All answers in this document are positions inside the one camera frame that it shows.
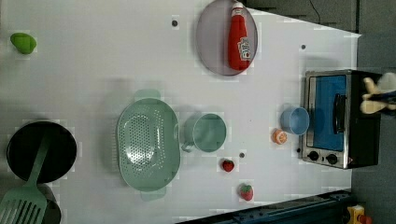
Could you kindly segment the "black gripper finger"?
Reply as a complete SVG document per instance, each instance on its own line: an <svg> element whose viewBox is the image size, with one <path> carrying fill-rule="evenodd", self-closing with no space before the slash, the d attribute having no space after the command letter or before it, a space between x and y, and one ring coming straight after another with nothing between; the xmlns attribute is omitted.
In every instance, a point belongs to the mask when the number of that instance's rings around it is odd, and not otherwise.
<svg viewBox="0 0 396 224"><path fill-rule="evenodd" d="M369 100L383 103L396 103L396 91L372 94Z"/></svg>

